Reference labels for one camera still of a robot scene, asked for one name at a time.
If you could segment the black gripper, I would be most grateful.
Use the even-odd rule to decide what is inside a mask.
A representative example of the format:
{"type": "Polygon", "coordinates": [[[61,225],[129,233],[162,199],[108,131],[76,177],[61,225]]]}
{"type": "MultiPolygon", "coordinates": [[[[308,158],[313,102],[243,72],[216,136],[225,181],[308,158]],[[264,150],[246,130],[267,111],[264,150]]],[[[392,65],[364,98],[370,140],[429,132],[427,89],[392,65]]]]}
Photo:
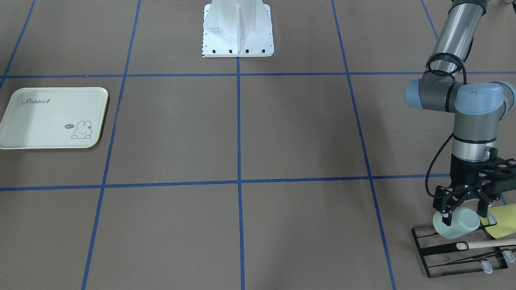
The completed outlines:
{"type": "MultiPolygon", "coordinates": [[[[496,157],[483,162],[468,162],[451,157],[450,185],[437,186],[433,197],[435,210],[456,210],[462,203],[478,200],[476,213],[487,218],[489,205],[502,193],[516,189],[515,159],[496,157]]],[[[451,213],[442,211],[441,222],[451,225],[451,213]]]]}

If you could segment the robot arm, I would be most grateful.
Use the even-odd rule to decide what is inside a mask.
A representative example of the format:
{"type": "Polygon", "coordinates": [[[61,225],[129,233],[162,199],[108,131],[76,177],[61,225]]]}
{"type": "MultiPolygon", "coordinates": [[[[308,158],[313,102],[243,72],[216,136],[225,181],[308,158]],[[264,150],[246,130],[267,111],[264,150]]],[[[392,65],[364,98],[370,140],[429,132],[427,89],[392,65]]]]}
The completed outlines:
{"type": "Polygon", "coordinates": [[[450,185],[437,186],[433,207],[451,226],[458,207],[477,199],[483,218],[501,194],[515,189],[515,159],[498,156],[498,123],[515,106],[515,87],[503,81],[471,83],[465,62],[474,33],[487,11],[486,0],[454,0],[420,79],[411,81],[405,101],[421,110],[454,114],[450,185]]]}

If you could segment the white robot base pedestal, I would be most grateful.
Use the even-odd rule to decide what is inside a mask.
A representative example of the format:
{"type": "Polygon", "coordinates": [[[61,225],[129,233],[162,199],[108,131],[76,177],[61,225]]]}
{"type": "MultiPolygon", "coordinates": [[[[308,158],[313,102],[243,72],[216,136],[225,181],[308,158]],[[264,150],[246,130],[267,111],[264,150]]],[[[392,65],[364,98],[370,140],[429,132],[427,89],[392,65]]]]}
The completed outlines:
{"type": "Polygon", "coordinates": [[[263,1],[212,0],[203,12],[203,57],[274,55],[271,9],[263,1]]]}

